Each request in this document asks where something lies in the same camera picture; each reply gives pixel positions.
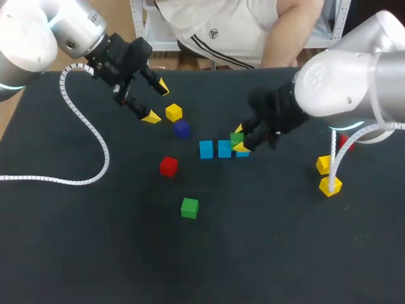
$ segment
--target logo on shirt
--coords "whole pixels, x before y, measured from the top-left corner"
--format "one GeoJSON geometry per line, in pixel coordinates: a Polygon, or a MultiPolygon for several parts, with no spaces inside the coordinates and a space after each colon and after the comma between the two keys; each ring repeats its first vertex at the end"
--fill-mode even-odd
{"type": "Polygon", "coordinates": [[[209,38],[211,39],[215,39],[218,36],[218,30],[216,28],[213,28],[210,32],[209,32],[209,38]]]}

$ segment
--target blue cube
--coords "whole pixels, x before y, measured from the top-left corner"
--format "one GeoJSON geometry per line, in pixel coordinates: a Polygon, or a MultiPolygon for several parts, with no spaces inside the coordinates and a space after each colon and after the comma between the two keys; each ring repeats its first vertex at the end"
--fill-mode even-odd
{"type": "Polygon", "coordinates": [[[200,141],[200,158],[202,160],[214,158],[214,145],[212,141],[200,141]]]}
{"type": "Polygon", "coordinates": [[[179,120],[174,123],[175,133],[178,138],[188,138],[190,137],[190,127],[185,120],[179,120]]]}
{"type": "Polygon", "coordinates": [[[236,157],[249,157],[250,152],[236,152],[236,157]]]}
{"type": "Polygon", "coordinates": [[[218,141],[218,157],[231,158],[232,147],[230,141],[218,141]]]}

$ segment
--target red cube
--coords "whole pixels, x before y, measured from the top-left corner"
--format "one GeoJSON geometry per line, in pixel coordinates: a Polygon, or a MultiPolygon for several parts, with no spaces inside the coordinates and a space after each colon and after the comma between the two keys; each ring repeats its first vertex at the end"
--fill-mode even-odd
{"type": "MultiPolygon", "coordinates": [[[[349,138],[345,135],[340,136],[340,143],[339,143],[339,149],[342,149],[343,145],[348,141],[349,138]]],[[[349,151],[352,151],[354,149],[353,144],[350,146],[349,151]]]]}
{"type": "Polygon", "coordinates": [[[177,159],[166,156],[160,163],[161,175],[173,177],[177,172],[177,159]]]}

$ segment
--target green cube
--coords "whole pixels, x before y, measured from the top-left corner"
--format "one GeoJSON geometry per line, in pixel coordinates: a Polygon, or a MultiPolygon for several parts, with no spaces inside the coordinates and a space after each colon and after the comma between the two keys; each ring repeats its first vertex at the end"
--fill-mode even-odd
{"type": "Polygon", "coordinates": [[[243,133],[231,133],[230,134],[230,142],[232,148],[234,148],[237,144],[240,144],[245,139],[245,134],[243,133]]]}
{"type": "Polygon", "coordinates": [[[198,213],[198,200],[185,198],[183,199],[182,205],[182,217],[187,217],[188,219],[196,219],[198,213]]]}

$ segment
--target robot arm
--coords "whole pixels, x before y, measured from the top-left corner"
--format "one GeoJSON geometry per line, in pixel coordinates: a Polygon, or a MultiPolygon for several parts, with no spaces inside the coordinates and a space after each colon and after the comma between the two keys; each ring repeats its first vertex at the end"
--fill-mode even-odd
{"type": "Polygon", "coordinates": [[[128,105],[134,73],[140,71],[161,95],[169,93],[147,61],[152,47],[138,38],[125,42],[106,34],[106,20],[84,0],[0,0],[0,101],[24,88],[56,59],[58,47],[73,59],[85,57],[94,76],[113,87],[114,100],[128,105]]]}
{"type": "MultiPolygon", "coordinates": [[[[294,79],[272,92],[249,96],[254,118],[241,128],[246,139],[239,151],[254,151],[268,141],[275,147],[310,117],[327,121],[347,136],[378,122],[405,122],[405,28],[381,11],[329,50],[309,60],[294,79]]],[[[379,130],[359,142],[377,143],[392,130],[379,130]]]]}

